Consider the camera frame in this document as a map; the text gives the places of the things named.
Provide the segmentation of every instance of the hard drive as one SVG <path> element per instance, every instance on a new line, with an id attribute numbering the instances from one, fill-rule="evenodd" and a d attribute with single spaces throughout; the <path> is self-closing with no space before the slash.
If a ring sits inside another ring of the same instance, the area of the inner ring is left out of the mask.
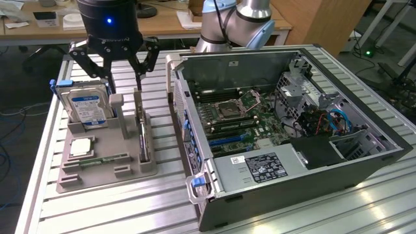
<path id="1" fill-rule="evenodd" d="M 72 123 L 82 123 L 85 129 L 106 127 L 106 119 L 113 118 L 106 86 L 100 81 L 72 82 L 62 80 L 56 86 Z"/>

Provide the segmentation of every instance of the metal case frame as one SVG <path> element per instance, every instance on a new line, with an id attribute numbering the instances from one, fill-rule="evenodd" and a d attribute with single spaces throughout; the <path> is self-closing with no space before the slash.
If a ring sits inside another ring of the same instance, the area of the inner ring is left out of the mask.
<path id="1" fill-rule="evenodd" d="M 262 52 L 278 52 L 278 51 L 300 51 L 313 64 L 314 68 L 324 75 L 328 82 L 333 84 L 340 90 L 344 97 L 348 98 L 350 103 L 358 108 L 361 113 L 368 117 L 369 122 L 376 126 L 381 132 L 385 133 L 388 138 L 396 143 L 397 150 L 374 156 L 368 156 L 353 161 L 340 163 L 325 169 L 316 169 L 306 175 L 297 176 L 296 178 L 272 180 L 257 186 L 246 189 L 225 192 L 221 185 L 221 176 L 218 174 L 214 159 L 212 155 L 202 155 L 204 161 L 201 165 L 202 171 L 206 173 L 196 173 L 189 168 L 189 158 L 182 156 L 182 163 L 188 169 L 186 175 L 190 176 L 186 180 L 188 193 L 192 203 L 197 204 L 197 213 L 200 214 L 198 228 L 200 231 L 208 231 L 210 229 L 222 227 L 232 222 L 248 219 L 265 212 L 273 211 L 278 208 L 296 204 L 301 201 L 312 199 L 317 196 L 325 195 L 334 191 L 356 186 L 373 172 L 381 167 L 396 162 L 410 150 L 412 146 L 401 138 L 401 136 L 393 131 L 393 129 L 385 124 L 376 113 L 366 107 L 362 101 L 354 96 L 352 91 L 338 81 L 334 75 L 328 69 L 318 63 L 316 58 L 302 48 L 289 48 L 277 50 L 261 50 L 261 51 L 244 51 L 244 53 L 262 53 Z M 236 52 L 220 52 L 210 53 L 210 55 L 229 55 Z M 180 54 L 168 56 L 168 70 L 174 67 L 176 80 L 174 80 L 174 93 L 168 89 L 169 100 L 174 100 L 176 109 L 186 110 L 189 116 L 188 122 L 196 132 L 194 139 L 201 152 L 209 152 L 208 141 L 204 135 L 204 130 L 200 124 L 198 115 L 196 112 L 192 96 L 189 95 L 189 87 L 184 77 L 180 73 L 182 68 L 181 61 L 193 56 L 201 56 L 202 54 Z M 173 124 L 182 123 L 184 114 L 177 111 L 177 119 L 173 119 Z M 177 134 L 178 145 L 181 134 Z M 205 192 L 206 196 L 196 197 L 193 195 L 189 182 L 192 178 L 197 178 L 208 175 L 206 179 L 210 186 L 210 191 Z"/>

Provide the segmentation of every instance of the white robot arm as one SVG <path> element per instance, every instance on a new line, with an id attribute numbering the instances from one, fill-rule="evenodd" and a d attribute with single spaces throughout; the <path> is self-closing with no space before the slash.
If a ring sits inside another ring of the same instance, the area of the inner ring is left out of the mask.
<path id="1" fill-rule="evenodd" d="M 196 52 L 230 49 L 230 42 L 260 49 L 274 30 L 269 0 L 205 0 L 201 38 Z"/>

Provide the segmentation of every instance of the motherboard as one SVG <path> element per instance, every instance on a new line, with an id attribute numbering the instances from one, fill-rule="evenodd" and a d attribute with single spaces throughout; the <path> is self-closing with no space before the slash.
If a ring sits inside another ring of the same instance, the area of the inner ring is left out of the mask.
<path id="1" fill-rule="evenodd" d="M 278 146 L 289 139 L 272 95 L 258 88 L 196 93 L 196 109 L 213 157 Z"/>

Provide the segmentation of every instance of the metal slotted worktable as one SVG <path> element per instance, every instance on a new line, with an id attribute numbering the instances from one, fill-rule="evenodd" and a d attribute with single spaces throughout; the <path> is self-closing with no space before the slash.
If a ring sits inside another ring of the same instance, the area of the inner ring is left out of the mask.
<path id="1" fill-rule="evenodd" d="M 346 72 L 321 49 L 305 46 L 340 81 L 377 113 L 404 139 L 416 146 L 416 127 Z M 152 116 L 156 176 L 64 194 L 56 193 L 56 180 L 66 113 L 53 97 L 44 134 L 16 233 L 198 233 L 193 206 L 184 185 L 182 163 L 168 111 L 165 56 L 142 80 L 144 108 Z M 142 60 L 145 54 L 137 54 Z M 93 61 L 101 58 L 92 56 Z M 126 61 L 113 63 L 117 92 L 124 94 L 125 114 L 133 112 L 134 75 Z M 58 79 L 88 80 L 73 61 L 62 61 Z M 313 77 L 324 91 L 333 89 L 322 77 Z M 416 150 L 398 162 L 377 171 L 356 187 L 230 224 L 212 233 L 380 233 L 416 230 Z"/>

